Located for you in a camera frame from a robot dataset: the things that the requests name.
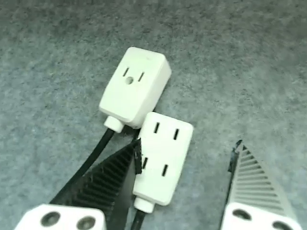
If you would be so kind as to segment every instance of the white plug adapter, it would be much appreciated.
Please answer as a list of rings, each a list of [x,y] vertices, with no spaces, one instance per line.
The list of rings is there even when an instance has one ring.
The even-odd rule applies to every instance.
[[[193,126],[187,122],[149,113],[140,131],[142,142],[142,173],[135,179],[134,206],[152,213],[154,205],[171,202],[181,175]]]
[[[221,230],[302,230],[292,218],[232,202],[224,210]]]
[[[141,128],[170,75],[171,68],[163,54],[128,48],[99,104],[99,109],[108,115],[105,126],[118,133],[124,125]]]
[[[27,211],[15,230],[106,230],[105,215],[95,208],[42,204]]]

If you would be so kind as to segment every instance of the black power cord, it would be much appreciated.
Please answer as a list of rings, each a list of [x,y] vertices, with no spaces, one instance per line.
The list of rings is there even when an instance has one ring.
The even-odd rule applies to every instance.
[[[58,194],[50,201],[50,204],[57,204],[59,199],[62,197],[64,192],[75,184],[80,177],[82,177],[86,171],[92,166],[92,164],[97,160],[101,152],[104,150],[108,142],[114,135],[114,131],[112,129],[107,129],[95,149],[91,153],[91,155],[86,159],[83,165],[78,169],[78,171],[72,176],[72,178],[64,185],[64,187],[58,192]]]
[[[131,230],[140,230],[144,221],[146,213],[140,210],[136,211],[133,223],[131,225]]]

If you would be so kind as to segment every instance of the gray carpet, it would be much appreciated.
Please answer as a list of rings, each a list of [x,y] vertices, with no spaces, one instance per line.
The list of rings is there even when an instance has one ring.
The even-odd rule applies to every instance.
[[[307,228],[307,1],[61,2],[0,0],[1,229],[48,202],[92,151],[100,97],[129,46],[166,55],[173,74],[156,110],[195,126],[172,203],[143,229],[217,230],[240,138]],[[115,135],[100,160],[131,137]]]

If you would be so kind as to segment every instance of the cord strain relief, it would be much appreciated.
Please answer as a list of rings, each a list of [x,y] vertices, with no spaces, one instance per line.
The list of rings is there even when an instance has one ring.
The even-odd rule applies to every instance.
[[[120,120],[112,116],[107,117],[105,121],[105,126],[117,133],[120,133],[124,128],[124,124]]]
[[[152,213],[154,211],[154,203],[136,197],[134,201],[134,207],[145,213]]]

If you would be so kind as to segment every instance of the screw hole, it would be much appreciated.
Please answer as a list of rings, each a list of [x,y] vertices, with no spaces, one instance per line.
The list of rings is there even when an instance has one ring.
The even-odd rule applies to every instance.
[[[130,84],[132,84],[133,83],[133,77],[127,77],[126,78],[126,84],[127,85],[130,85]]]
[[[93,217],[84,217],[77,223],[77,228],[79,230],[89,230],[95,225],[95,218]]]
[[[282,223],[280,221],[276,221],[273,223],[273,228],[278,230],[292,230],[287,224]]]
[[[249,213],[247,213],[246,211],[244,210],[241,210],[241,209],[236,209],[232,212],[232,214],[238,218],[241,218],[241,219],[245,219],[245,220],[251,220],[251,216]]]
[[[58,212],[49,212],[46,215],[43,216],[41,219],[41,224],[44,227],[50,227],[52,225],[55,225],[60,218],[60,214]]]

